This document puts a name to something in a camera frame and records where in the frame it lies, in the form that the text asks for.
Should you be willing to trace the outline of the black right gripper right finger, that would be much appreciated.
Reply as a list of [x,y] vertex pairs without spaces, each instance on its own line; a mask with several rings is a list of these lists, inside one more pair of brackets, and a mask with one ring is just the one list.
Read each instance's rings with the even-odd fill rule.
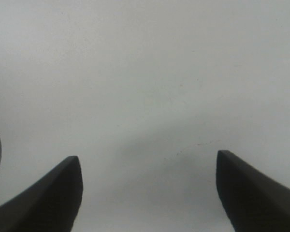
[[236,232],[290,232],[290,188],[228,150],[217,153],[216,188]]

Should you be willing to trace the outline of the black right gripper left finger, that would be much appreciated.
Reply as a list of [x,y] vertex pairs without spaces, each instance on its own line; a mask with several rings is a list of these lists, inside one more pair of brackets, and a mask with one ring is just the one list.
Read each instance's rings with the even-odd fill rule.
[[70,232],[83,190],[79,158],[69,156],[0,206],[0,232]]

